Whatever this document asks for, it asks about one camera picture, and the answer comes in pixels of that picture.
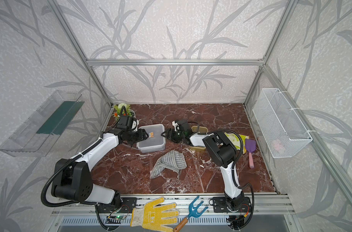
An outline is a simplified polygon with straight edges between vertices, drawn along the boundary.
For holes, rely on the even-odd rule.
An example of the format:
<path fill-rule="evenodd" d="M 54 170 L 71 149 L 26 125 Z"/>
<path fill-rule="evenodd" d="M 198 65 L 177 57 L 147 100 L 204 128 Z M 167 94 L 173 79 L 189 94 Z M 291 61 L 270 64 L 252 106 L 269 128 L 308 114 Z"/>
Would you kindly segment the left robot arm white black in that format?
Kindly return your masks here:
<path fill-rule="evenodd" d="M 47 207 L 62 207 L 72 204 L 122 206 L 118 191 L 93 183 L 91 171 L 112 149 L 123 142 L 133 145 L 147 140 L 145 129 L 110 129 L 85 150 L 70 159 L 60 159 L 54 174 L 41 192 L 41 202 Z"/>

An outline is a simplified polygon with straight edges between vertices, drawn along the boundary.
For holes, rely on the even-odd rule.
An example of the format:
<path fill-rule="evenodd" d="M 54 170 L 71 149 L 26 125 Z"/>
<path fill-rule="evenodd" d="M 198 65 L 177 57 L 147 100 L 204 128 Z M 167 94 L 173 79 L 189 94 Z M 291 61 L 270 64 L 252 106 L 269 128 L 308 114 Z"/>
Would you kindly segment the clear plastic lunch box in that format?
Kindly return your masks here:
<path fill-rule="evenodd" d="M 146 140 L 136 144 L 142 153 L 157 152 L 165 149 L 166 139 L 161 136 L 165 131 L 164 125 L 153 124 L 142 126 L 140 129 L 144 129 L 149 136 Z"/>

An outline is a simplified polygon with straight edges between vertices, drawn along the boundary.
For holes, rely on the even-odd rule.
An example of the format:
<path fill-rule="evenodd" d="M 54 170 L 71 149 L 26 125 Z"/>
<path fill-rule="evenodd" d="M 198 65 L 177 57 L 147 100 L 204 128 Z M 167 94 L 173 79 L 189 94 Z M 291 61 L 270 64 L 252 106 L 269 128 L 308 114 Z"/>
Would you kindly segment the grey striped cleaning cloth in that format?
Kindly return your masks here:
<path fill-rule="evenodd" d="M 161 175 L 164 169 L 176 172 L 179 176 L 180 171 L 185 168 L 187 168 L 187 163 L 183 153 L 171 150 L 156 161 L 150 172 L 150 178 L 157 178 Z"/>

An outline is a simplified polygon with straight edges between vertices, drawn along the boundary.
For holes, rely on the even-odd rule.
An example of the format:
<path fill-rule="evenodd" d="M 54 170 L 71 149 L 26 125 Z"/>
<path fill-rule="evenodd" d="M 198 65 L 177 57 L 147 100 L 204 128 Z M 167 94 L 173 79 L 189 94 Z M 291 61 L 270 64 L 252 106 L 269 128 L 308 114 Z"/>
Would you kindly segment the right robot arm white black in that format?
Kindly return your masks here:
<path fill-rule="evenodd" d="M 192 147 L 205 147 L 212 161 L 220 168 L 227 208 L 237 212 L 243 204 L 244 186 L 239 184 L 236 164 L 243 154 L 243 139 L 233 130 L 220 129 L 208 133 L 176 131 L 167 129 L 161 136 L 173 143 L 185 143 Z"/>

